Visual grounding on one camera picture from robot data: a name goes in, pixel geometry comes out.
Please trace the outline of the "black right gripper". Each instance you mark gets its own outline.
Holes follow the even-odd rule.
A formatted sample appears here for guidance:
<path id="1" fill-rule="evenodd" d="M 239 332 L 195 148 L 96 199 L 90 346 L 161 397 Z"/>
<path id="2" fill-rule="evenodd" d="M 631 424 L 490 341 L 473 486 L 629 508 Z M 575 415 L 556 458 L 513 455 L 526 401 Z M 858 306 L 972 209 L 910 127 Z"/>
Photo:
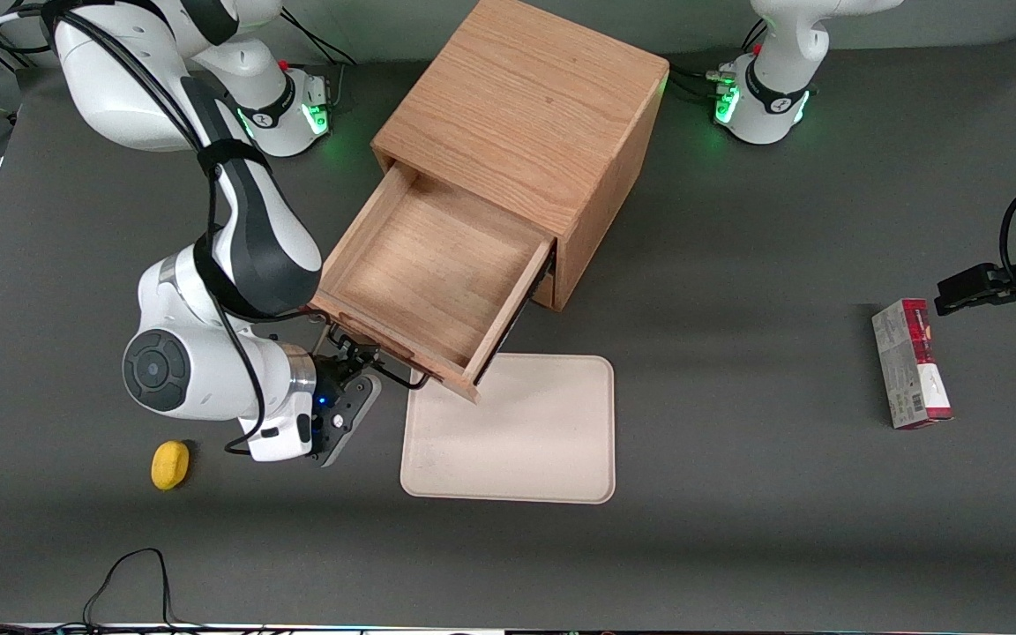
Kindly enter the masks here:
<path id="1" fill-rule="evenodd" d="M 370 375 L 381 370 L 380 346 L 359 343 L 344 331 L 328 333 L 335 356 L 311 355 L 316 370 L 313 443 L 338 444 L 358 430 L 370 410 Z"/>

